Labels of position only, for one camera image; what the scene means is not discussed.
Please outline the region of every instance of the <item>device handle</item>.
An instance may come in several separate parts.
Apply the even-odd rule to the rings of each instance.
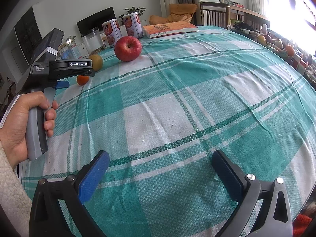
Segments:
[[[56,90],[48,87],[44,90],[32,89],[31,92],[43,91],[47,97],[50,107],[54,100]],[[31,108],[28,112],[28,121],[26,126],[26,146],[28,150],[28,159],[30,161],[37,159],[48,150],[46,131],[44,129],[45,111],[39,106]]]

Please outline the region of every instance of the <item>white sleeve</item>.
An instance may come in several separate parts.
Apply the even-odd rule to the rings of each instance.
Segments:
[[[13,227],[28,237],[32,201],[13,172],[0,142],[0,204]]]

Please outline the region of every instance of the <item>orange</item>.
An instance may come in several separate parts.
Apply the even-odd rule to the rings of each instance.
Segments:
[[[81,86],[83,86],[84,84],[86,84],[89,81],[89,77],[88,76],[77,76],[77,83]]]
[[[294,49],[293,49],[292,46],[287,45],[287,46],[285,47],[285,50],[288,52],[288,55],[289,55],[290,57],[293,57],[293,56],[294,56]]]

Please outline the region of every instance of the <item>television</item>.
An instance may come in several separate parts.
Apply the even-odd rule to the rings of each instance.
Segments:
[[[103,11],[99,11],[83,20],[77,22],[81,37],[85,36],[90,29],[98,27],[100,31],[103,31],[102,24],[108,20],[115,19],[113,7],[107,8]]]
[[[42,36],[34,16],[33,7],[30,7],[16,23],[14,30],[22,53],[29,64],[32,60],[34,49],[42,41]]]

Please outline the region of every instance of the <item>orange book cover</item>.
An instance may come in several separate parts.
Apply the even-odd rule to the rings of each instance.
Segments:
[[[198,31],[197,26],[185,21],[143,26],[143,29],[148,38]]]

